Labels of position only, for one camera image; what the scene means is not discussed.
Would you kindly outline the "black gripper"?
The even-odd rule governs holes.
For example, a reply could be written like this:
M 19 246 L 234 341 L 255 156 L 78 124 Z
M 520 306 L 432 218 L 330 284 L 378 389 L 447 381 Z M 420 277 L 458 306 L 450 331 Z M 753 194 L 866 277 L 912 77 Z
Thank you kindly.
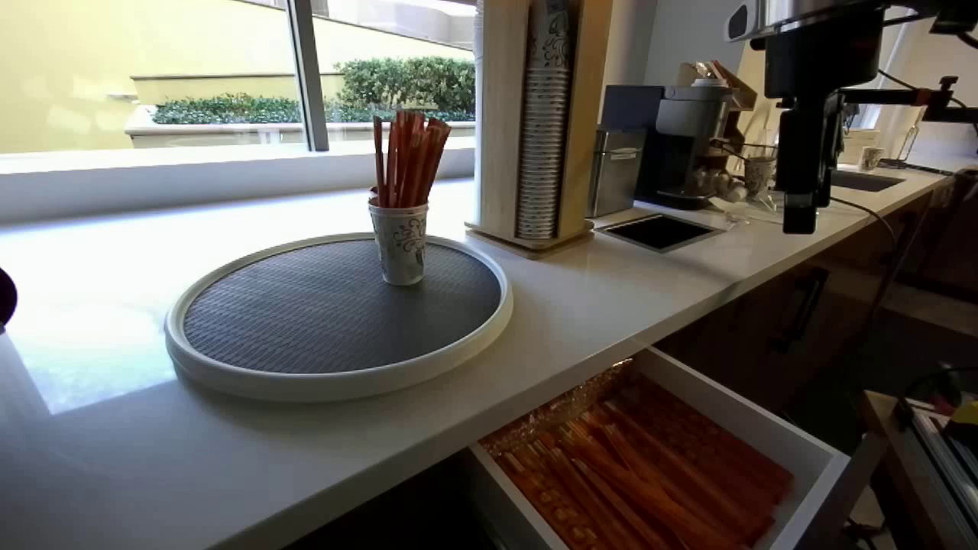
M 814 236 L 817 215 L 832 200 L 832 177 L 840 153 L 845 99 L 791 99 L 781 115 L 777 189 L 784 194 L 784 232 Z

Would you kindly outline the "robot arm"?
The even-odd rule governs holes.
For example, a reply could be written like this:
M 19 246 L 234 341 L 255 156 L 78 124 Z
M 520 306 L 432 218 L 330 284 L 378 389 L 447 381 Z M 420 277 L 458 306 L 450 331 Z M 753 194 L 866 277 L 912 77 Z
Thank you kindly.
M 781 101 L 777 189 L 789 236 L 809 236 L 817 210 L 832 202 L 854 103 L 909 103 L 922 108 L 926 123 L 978 123 L 976 108 L 954 103 L 954 77 L 939 89 L 870 89 L 890 5 L 904 5 L 904 22 L 930 19 L 933 34 L 976 43 L 978 0 L 744 0 L 729 19 L 726 34 L 765 56 L 765 94 Z

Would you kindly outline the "robot base cart frame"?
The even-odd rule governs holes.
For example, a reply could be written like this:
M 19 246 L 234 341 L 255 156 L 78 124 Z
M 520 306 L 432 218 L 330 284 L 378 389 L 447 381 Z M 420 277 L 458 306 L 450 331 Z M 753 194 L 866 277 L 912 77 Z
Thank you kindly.
M 866 426 L 888 439 L 873 490 L 898 546 L 978 550 L 976 433 L 956 423 L 972 409 L 976 370 L 952 363 L 862 394 Z

